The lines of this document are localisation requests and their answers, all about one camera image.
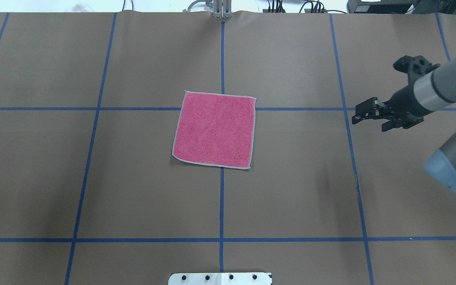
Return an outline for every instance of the pink cloth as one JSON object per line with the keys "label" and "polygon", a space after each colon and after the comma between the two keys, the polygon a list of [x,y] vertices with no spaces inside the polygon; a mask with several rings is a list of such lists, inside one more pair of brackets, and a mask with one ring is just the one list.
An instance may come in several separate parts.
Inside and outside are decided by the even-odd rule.
{"label": "pink cloth", "polygon": [[186,91],[173,141],[178,160],[249,169],[256,98]]}

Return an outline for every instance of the white label sticker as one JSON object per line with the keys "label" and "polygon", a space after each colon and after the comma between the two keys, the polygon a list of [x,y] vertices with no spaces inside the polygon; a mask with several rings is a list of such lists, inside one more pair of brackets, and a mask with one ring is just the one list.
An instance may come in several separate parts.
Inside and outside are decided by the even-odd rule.
{"label": "white label sticker", "polygon": [[358,11],[369,11],[370,7],[371,7],[370,5],[358,6],[358,7],[356,7],[355,13]]}

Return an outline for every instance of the metal clamp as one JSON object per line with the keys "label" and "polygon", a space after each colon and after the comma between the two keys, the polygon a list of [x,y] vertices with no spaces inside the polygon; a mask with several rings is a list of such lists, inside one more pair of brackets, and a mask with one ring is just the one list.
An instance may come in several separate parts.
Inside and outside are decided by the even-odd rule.
{"label": "metal clamp", "polygon": [[232,17],[232,0],[214,0],[214,18],[229,19]]}

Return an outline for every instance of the white mounting plate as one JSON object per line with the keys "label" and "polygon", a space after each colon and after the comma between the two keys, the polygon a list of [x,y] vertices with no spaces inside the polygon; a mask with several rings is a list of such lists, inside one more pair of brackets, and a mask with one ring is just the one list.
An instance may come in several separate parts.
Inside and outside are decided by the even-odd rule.
{"label": "white mounting plate", "polygon": [[168,285],[272,285],[272,274],[264,272],[172,274],[168,279]]}

